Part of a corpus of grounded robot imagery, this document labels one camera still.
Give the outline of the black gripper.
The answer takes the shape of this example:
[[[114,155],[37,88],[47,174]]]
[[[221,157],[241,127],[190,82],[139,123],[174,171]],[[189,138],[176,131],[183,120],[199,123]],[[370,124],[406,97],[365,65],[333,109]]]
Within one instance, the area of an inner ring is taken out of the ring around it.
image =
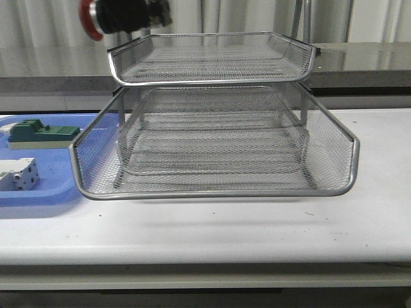
[[[168,1],[96,1],[96,21],[104,34],[131,33],[172,23]]]

